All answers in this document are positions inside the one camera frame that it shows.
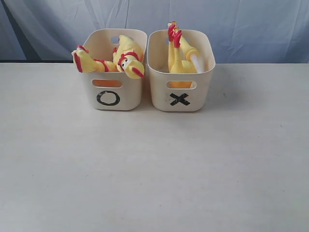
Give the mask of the whole rubber chicken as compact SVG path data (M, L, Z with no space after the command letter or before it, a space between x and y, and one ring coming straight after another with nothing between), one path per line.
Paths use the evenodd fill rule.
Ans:
M78 45L71 52L73 63L80 73L93 72L118 72L116 65L112 61L93 58L89 50L82 45Z
M119 36L119 46L113 49L113 63L119 72L131 79L144 78L143 57L142 48L133 39Z

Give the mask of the cream bin marked O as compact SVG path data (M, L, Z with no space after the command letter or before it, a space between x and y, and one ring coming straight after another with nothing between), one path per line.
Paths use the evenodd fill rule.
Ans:
M145 55L147 34L138 29L99 29L82 46L93 58L113 62L113 49L119 46L120 35L133 39ZM131 79L124 72L79 72L79 76L90 104L96 109L126 111L141 102L143 78Z

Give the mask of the cream bin marked X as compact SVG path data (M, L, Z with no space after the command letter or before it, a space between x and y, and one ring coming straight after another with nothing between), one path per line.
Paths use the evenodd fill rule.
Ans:
M206 102L208 88L216 62L206 34L197 30L183 30L184 38L199 51L202 73L169 73L168 33L158 30L150 34L147 65L154 107L166 112L193 112Z

